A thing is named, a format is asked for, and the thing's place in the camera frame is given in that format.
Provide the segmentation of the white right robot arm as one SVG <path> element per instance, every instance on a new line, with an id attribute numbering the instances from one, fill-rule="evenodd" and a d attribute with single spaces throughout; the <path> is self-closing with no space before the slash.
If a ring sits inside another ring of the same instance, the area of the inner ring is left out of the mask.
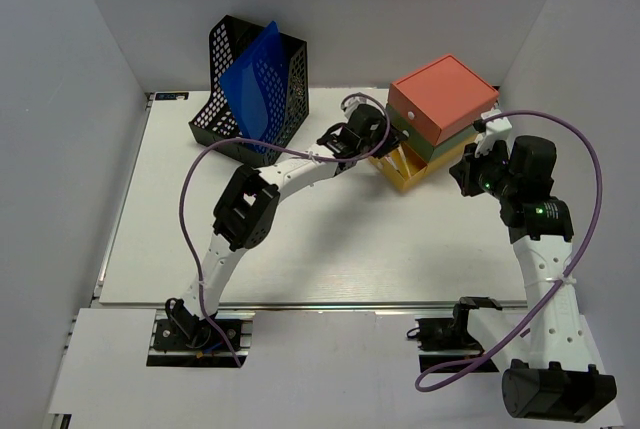
<path id="1" fill-rule="evenodd" d="M 523 321 L 521 336 L 491 302 L 474 303 L 451 323 L 453 339 L 472 348 L 515 337 L 492 354 L 502 374 L 504 406 L 513 418 L 585 423 L 617 395 L 613 376 L 596 367 L 586 342 L 573 278 L 574 235 L 569 208 L 552 196 L 556 163 L 553 142 L 519 136 L 512 145 L 477 137 L 450 173 L 465 196 L 487 193 L 500 203 L 500 218 L 522 273 L 527 306 L 538 313 Z"/>

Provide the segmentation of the yellow drawer box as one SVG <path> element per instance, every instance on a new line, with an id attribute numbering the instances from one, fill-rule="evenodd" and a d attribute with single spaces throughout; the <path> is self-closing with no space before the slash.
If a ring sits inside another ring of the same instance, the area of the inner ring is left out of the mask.
<path id="1" fill-rule="evenodd" d="M 470 139 L 461 142 L 430 162 L 425 162 L 406 143 L 402 143 L 380 159 L 370 157 L 369 162 L 397 191 L 405 193 L 420 184 L 427 176 L 454 164 L 460 159 L 465 145 L 469 142 Z"/>

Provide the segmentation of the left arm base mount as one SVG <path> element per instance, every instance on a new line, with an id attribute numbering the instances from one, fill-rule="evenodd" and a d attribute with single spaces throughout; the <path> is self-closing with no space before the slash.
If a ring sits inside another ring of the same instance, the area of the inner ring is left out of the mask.
<path id="1" fill-rule="evenodd" d="M 252 321 L 217 320 L 243 364 L 249 354 Z M 207 322 L 190 341 L 166 316 L 156 316 L 146 359 L 147 367 L 238 369 L 234 356 L 218 332 Z"/>

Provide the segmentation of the orange drawer box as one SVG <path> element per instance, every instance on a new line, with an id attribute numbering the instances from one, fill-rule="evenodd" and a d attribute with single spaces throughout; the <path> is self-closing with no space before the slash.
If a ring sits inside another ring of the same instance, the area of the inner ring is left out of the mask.
<path id="1" fill-rule="evenodd" d="M 491 110 L 499 91 L 447 54 L 392 82 L 388 103 L 429 143 L 438 145 Z"/>

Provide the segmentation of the blue plastic folder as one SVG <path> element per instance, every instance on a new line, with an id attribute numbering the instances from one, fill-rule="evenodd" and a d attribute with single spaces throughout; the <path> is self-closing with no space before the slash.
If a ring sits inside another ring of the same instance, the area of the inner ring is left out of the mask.
<path id="1" fill-rule="evenodd" d="M 284 124 L 288 59 L 271 21 L 220 77 L 243 137 L 274 144 Z"/>

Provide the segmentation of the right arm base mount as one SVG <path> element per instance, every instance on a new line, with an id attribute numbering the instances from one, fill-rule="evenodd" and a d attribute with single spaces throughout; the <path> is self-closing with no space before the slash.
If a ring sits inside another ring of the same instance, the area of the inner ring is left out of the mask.
<path id="1" fill-rule="evenodd" d="M 472 310 L 503 307 L 489 297 L 461 297 L 447 317 L 424 317 L 406 332 L 408 340 L 416 341 L 419 349 L 420 371 L 457 359 L 469 360 L 483 354 L 484 348 L 467 330 Z"/>

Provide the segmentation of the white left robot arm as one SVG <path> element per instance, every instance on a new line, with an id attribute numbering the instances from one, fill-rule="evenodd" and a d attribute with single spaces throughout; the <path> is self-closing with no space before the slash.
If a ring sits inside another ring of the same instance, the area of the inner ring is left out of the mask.
<path id="1" fill-rule="evenodd" d="M 197 165 L 208 152 L 222 146 L 216 142 L 203 150 L 190 167 L 183 183 L 178 217 L 180 229 L 196 265 L 196 276 L 183 296 L 166 301 L 165 312 L 188 347 L 205 345 L 211 332 L 222 329 L 214 322 L 221 295 L 240 259 L 261 244 L 269 234 L 280 203 L 323 180 L 334 178 L 369 157 L 381 158 L 407 140 L 383 107 L 367 104 L 363 94 L 346 110 L 348 120 L 325 131 L 305 151 L 283 149 L 259 141 L 265 148 L 290 155 L 270 166 L 238 167 L 213 211 L 212 237 L 204 257 L 199 257 L 189 236 L 184 206 Z"/>

